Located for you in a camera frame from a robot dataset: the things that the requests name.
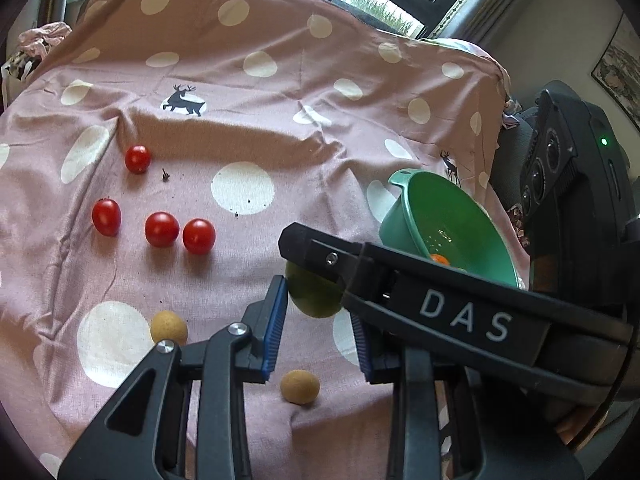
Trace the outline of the green jujube fruit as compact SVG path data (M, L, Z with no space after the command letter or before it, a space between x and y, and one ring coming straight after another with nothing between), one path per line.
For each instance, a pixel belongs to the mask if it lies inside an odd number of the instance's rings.
M285 278L288 293L296 307L311 318L330 318L341 310L342 290L295 263L287 262Z

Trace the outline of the large orange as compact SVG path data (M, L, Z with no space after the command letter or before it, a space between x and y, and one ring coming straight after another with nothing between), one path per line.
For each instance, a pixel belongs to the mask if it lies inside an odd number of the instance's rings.
M431 254L431 259L439 264L443 264L444 266L450 265L450 261L441 254Z

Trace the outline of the far cherry tomato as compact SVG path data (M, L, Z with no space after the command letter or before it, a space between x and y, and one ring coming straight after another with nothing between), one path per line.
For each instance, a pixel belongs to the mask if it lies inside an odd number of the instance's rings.
M151 165L152 155L144 145L133 145L125 154L125 166L132 174L144 174Z

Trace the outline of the tan longan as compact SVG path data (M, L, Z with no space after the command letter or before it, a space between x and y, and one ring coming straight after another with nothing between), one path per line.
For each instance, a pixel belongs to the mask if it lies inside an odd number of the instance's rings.
M172 311L160 311L153 316L150 333L152 341L156 344L161 340L169 339L183 346L188 341L188 326L183 318Z
M308 405L318 398L320 380L308 370L291 370L282 377L280 391L288 402Z

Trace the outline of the green plastic basin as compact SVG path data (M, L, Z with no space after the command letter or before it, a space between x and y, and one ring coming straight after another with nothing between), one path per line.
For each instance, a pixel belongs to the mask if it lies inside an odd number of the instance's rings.
M378 237L386 247L511 286L518 272L503 237L484 209L462 188L426 170L401 169L388 183L400 194L385 215Z

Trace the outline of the pink polka dot cloth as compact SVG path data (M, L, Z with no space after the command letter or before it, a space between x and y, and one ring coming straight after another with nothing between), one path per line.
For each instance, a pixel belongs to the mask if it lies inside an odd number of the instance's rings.
M289 224L377 240L397 170L456 172L526 281L489 183L509 86L474 44L321 0L89 0L1 117L1 402L36 464L56 475L158 312L195 342L262 298ZM144 174L125 166L138 144ZM93 226L101 198L116 236ZM167 248L145 238L157 211L180 226ZM216 231L204 256L182 242L196 218Z

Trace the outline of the middle cherry tomato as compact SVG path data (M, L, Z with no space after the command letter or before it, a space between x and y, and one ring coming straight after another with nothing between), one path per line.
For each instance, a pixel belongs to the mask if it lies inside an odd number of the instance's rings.
M180 232L177 219L166 211L157 211L145 220L146 241L155 248L167 248L175 243Z

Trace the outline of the left cherry tomato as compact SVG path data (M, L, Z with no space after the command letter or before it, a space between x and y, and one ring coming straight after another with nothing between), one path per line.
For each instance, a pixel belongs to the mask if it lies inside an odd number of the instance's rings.
M92 208L92 223L104 236L116 236L122 223L119 204L110 198L101 198Z

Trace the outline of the right cherry tomato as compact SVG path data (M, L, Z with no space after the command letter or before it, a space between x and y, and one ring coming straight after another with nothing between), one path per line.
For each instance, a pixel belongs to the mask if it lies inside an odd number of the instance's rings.
M190 254L207 255L216 242L216 231L213 223L201 218L190 220L183 227L182 242L184 248Z

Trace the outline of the tan longan left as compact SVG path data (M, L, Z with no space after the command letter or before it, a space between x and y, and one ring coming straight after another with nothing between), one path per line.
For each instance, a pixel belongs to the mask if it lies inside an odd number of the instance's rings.
M188 326L183 318L172 311L160 311L153 316L150 333L152 341L156 344L161 340L169 339L183 346L188 341Z

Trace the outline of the pink clothes pile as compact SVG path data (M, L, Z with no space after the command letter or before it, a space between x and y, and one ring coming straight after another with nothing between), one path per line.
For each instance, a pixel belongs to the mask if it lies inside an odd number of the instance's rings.
M53 22L22 32L14 52L1 65L3 99L9 101L12 82L23 88L49 52L71 32L65 22Z

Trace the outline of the framed wall picture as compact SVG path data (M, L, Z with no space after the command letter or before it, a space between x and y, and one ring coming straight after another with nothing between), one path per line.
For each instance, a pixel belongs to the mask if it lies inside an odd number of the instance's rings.
M640 41L626 14L620 16L615 32L591 73L593 79L617 103L639 129Z

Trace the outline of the cherry tomato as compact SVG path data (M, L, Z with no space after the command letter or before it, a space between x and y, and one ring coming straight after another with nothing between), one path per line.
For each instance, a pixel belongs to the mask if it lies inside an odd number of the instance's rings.
M125 154L125 166L132 174L144 174L151 165L152 155L144 145L133 145Z
M155 248L167 248L175 243L180 232L177 219L166 211L157 211L145 220L146 241Z
M104 236L116 236L122 223L119 204L110 198L101 198L92 208L92 223Z
M182 242L184 248L190 254L207 255L216 242L216 231L213 223L201 218L190 220L183 227Z

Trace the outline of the tan longan right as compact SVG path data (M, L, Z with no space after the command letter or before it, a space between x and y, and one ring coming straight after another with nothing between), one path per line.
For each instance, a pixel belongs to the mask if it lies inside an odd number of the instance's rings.
M318 398L320 380L308 370L291 370L282 377L280 391L288 402L308 405Z

